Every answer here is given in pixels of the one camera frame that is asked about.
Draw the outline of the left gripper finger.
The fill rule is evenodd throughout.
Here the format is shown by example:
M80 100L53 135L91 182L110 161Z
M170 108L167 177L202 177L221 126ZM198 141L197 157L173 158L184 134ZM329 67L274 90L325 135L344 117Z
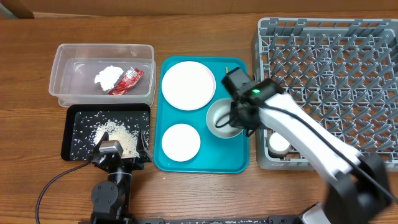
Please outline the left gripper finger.
M139 146L139 155L140 155L140 159L143 162L152 162L153 161L153 155L151 154L150 150L149 150L149 146L146 143L146 139L144 136L144 133L142 132L142 130L139 131L139 137L140 137L140 146Z
M103 135L99 138L99 140L95 144L95 148L100 147L101 143L103 141L108 141L109 140L109 134L108 132L104 132Z

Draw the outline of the rice pile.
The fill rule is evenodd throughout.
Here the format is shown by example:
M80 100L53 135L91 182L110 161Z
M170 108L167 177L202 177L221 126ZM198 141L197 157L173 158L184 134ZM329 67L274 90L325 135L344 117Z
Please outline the rice pile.
M70 159L85 161L104 133L120 142L123 158L138 157L140 134L149 142L150 113L148 111L81 111L75 116L70 147Z

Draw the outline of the grey bowl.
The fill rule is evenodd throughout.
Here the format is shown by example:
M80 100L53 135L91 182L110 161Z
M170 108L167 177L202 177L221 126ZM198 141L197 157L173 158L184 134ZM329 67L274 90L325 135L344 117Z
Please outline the grey bowl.
M218 138L234 138L243 131L228 124L232 102L230 98L219 99L209 107L206 114L206 125L209 131Z

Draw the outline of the pink bowl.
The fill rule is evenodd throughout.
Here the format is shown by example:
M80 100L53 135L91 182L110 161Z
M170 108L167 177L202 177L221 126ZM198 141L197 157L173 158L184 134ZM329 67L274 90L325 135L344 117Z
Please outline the pink bowl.
M199 152L201 139L198 131L188 124L175 124L162 136L164 154L176 162L185 162Z

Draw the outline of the white cup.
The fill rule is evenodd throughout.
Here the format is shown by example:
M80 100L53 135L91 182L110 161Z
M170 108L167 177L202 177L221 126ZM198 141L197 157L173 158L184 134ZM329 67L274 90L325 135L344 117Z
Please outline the white cup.
M291 148L291 144L277 132L270 135L267 145L269 155L276 158L284 158Z

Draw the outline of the white tissue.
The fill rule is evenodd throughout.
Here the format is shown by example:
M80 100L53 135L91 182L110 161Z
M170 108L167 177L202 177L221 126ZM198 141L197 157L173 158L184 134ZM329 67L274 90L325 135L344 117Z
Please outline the white tissue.
M120 67L108 66L95 76L94 83L99 83L103 91L110 91L123 73L124 70Z

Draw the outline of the large white plate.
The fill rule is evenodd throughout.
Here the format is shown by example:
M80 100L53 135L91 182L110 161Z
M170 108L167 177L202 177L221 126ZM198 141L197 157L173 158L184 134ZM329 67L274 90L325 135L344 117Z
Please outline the large white plate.
M162 94L176 109L193 111L204 107L213 98L216 80L204 64L179 62L168 69L162 79Z

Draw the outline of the red snack wrapper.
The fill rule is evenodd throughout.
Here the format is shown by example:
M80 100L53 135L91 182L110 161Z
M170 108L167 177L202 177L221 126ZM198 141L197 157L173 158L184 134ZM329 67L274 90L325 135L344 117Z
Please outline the red snack wrapper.
M124 95L129 91L144 75L142 70L138 68L131 67L126 71L123 77L118 81L116 86L108 91L108 95Z

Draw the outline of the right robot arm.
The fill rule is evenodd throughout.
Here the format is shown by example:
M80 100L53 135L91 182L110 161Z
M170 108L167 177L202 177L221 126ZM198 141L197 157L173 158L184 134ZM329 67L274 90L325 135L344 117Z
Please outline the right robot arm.
M261 83L223 82L231 95L231 125L271 129L303 155L328 187L323 203L300 216L300 223L368 223L397 198L389 190L383 159L362 155L311 118L271 79Z

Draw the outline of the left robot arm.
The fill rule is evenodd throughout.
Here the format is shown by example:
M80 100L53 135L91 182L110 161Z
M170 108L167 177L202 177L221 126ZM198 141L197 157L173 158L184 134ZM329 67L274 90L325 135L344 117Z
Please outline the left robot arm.
M129 212L131 198L132 172L144 169L146 162L152 162L146 139L142 132L137 138L137 157L122 158L123 148L117 140L110 140L104 133L99 143L90 154L91 163L108 173L106 181L93 187L91 201L93 212L91 224L137 223L135 216Z

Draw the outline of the grey dishwasher rack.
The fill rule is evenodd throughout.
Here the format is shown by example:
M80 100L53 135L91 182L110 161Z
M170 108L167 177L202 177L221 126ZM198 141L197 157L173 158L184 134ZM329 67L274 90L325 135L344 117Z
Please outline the grey dishwasher rack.
M397 21L262 18L257 82L279 83L334 136L397 170Z

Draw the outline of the black plastic tray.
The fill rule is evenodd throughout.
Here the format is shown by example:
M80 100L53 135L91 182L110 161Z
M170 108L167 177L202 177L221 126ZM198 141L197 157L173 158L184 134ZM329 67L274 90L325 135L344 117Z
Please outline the black plastic tray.
M81 111L148 111L150 113L150 107L147 104L90 104L70 106L67 110L61 150L61 157L65 161L72 161L70 159L70 147L74 121L76 114Z

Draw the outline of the teal serving tray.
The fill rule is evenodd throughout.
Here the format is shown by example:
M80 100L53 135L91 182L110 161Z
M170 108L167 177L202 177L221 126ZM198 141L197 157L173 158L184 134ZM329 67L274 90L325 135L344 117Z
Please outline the teal serving tray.
M246 169L250 161L249 138L244 134L222 139L210 132L206 125L206 114L216 100L228 98L229 94L221 84L226 70L236 67L247 71L243 60L236 57L172 56L164 60L160 74L160 84L168 69L179 62L194 61L207 66L215 76L216 91L211 102L195 111L174 108L159 93L154 139L154 162L166 172L196 172L238 174ZM201 146L194 158L177 162L169 159L162 149L162 137L166 130L175 124L188 124L195 128L201 139Z

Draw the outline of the clear plastic bin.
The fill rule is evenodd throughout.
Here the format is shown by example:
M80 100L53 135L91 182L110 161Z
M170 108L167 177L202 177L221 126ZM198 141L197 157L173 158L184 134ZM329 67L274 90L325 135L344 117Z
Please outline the clear plastic bin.
M95 76L109 69L137 68L142 78L125 94L109 95ZM156 63L154 49L147 44L62 44L52 65L49 93L60 106L75 104L122 104L154 102Z

